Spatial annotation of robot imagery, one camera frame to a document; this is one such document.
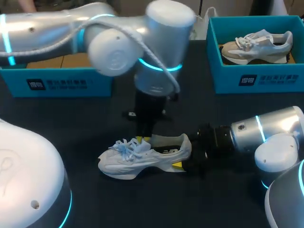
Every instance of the white sneaker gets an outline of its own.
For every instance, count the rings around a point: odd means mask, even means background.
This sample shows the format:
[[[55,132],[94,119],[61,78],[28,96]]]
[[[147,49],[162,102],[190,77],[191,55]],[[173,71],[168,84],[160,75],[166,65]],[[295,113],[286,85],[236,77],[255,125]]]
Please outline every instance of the white sneaker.
[[[290,31],[284,34],[271,34],[262,30],[224,44],[221,53],[224,58],[239,65],[246,65],[254,59],[269,63],[287,63],[286,55],[292,45],[293,34]]]
[[[185,134],[179,137],[153,135],[149,143],[143,140],[141,144],[136,139],[130,142],[124,139],[99,156],[98,168],[109,177],[131,180],[151,166],[166,172],[182,172],[172,164],[188,159],[190,154],[191,143]]]

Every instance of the dark table surface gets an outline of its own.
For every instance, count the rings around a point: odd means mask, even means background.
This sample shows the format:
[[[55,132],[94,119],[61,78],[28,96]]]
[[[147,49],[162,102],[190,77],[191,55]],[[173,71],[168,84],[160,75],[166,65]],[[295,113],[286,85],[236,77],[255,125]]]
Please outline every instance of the dark table surface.
[[[172,122],[154,133],[193,133],[200,123],[234,121],[297,105],[303,94],[216,95],[206,43],[190,44],[179,82],[179,102],[167,105]],[[133,76],[115,79],[112,98],[13,99],[1,82],[0,116],[50,140],[62,156],[73,192],[74,228],[268,228],[264,192],[252,171],[215,168],[203,176],[143,172],[131,181],[101,174],[97,157],[116,140],[134,136],[122,118],[133,107]]]

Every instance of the screw hole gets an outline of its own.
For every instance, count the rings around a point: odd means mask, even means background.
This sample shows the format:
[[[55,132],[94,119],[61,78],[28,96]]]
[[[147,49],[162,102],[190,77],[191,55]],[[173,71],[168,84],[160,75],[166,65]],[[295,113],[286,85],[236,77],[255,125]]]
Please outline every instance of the screw hole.
[[[243,130],[244,128],[245,128],[244,125],[240,125],[240,126],[238,127],[239,130]]]
[[[33,201],[30,203],[30,205],[31,205],[32,208],[35,209],[35,210],[39,209],[39,207],[40,207],[38,201],[36,201],[36,200],[33,200]]]

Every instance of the white shoelace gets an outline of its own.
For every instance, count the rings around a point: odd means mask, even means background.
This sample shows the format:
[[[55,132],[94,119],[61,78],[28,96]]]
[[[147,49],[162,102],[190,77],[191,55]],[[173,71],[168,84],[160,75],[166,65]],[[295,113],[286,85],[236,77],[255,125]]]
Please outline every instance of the white shoelace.
[[[244,37],[236,38],[236,43],[241,49],[245,49],[247,47],[252,47],[254,44],[256,44],[254,39],[249,38],[253,33],[250,33]]]
[[[122,141],[116,141],[116,143],[109,147],[109,149],[115,149],[118,152],[122,153],[123,161],[132,161],[134,157],[141,158],[142,156],[135,152],[135,149],[139,145],[138,141],[136,139],[131,139],[129,142],[127,142],[125,139]]]

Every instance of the cardboard box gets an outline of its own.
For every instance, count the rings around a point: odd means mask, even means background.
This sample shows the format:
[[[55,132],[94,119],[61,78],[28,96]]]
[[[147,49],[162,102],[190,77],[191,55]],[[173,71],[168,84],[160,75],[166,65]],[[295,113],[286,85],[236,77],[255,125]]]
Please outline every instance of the cardboard box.
[[[294,36],[291,54],[295,63],[225,65],[219,44],[266,29]],[[207,54],[218,94],[304,92],[304,24],[298,16],[211,18],[207,34]]]
[[[0,73],[13,97],[111,96],[112,78],[97,73],[86,54],[4,67]]]

